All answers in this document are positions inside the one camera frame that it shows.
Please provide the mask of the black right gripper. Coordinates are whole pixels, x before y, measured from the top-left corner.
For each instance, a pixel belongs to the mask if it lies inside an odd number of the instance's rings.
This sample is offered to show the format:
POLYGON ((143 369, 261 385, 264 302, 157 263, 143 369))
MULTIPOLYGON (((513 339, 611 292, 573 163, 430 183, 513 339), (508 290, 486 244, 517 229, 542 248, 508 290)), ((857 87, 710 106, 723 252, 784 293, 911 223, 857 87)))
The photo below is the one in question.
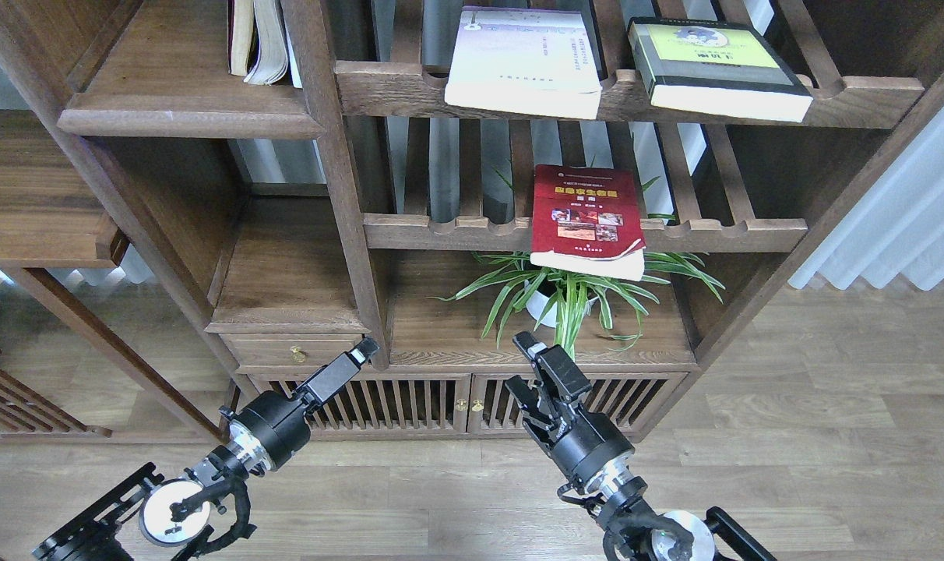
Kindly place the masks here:
POLYGON ((583 403, 592 383, 564 348, 548 348, 530 331, 513 337, 531 362, 533 386, 512 376, 505 386, 522 412, 523 426, 579 493, 616 493, 633 479, 635 448, 604 413, 583 403))

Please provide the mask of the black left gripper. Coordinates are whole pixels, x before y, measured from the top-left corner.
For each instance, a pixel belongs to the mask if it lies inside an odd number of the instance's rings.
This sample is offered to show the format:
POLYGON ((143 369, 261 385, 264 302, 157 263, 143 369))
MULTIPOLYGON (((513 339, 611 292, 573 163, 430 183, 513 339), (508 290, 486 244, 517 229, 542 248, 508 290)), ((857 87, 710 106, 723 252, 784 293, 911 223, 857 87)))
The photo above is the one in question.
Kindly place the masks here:
POLYGON ((379 342, 362 337, 341 362, 330 362, 295 388, 290 397, 272 390, 262 392, 236 413, 223 406, 234 457, 250 473, 276 471, 288 462, 311 438, 307 416, 318 411, 341 387, 382 350, 379 342))

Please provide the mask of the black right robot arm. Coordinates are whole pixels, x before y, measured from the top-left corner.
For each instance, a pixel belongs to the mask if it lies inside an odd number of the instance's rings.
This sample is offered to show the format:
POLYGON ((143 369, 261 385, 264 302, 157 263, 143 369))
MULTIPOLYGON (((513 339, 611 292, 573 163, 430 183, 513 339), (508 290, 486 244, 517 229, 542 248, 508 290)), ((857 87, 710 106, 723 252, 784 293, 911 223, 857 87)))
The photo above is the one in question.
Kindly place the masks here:
POLYGON ((717 540, 740 560, 773 555, 724 509, 706 517, 675 510, 658 514, 643 499, 646 483, 629 471, 632 444, 604 413, 589 411, 583 395, 592 383, 565 349, 518 333, 516 347, 531 362, 533 384, 512 376, 505 386, 518 401, 526 431, 567 478, 558 497, 585 508, 603 529, 608 560, 721 560, 717 540))

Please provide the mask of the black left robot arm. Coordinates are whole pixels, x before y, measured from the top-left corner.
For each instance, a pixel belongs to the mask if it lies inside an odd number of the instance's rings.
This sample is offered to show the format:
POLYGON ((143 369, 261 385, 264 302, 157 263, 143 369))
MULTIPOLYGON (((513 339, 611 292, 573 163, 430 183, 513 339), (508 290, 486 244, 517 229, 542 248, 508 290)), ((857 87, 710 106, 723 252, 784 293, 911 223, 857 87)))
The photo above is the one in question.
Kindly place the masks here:
POLYGON ((127 560, 116 534, 131 513, 148 541, 187 560, 220 551, 255 531, 247 480, 285 465, 311 438, 307 418, 332 399, 379 351, 371 338, 338 355, 289 397, 262 392, 225 411, 230 441, 168 480, 147 463, 33 551, 41 560, 127 560))

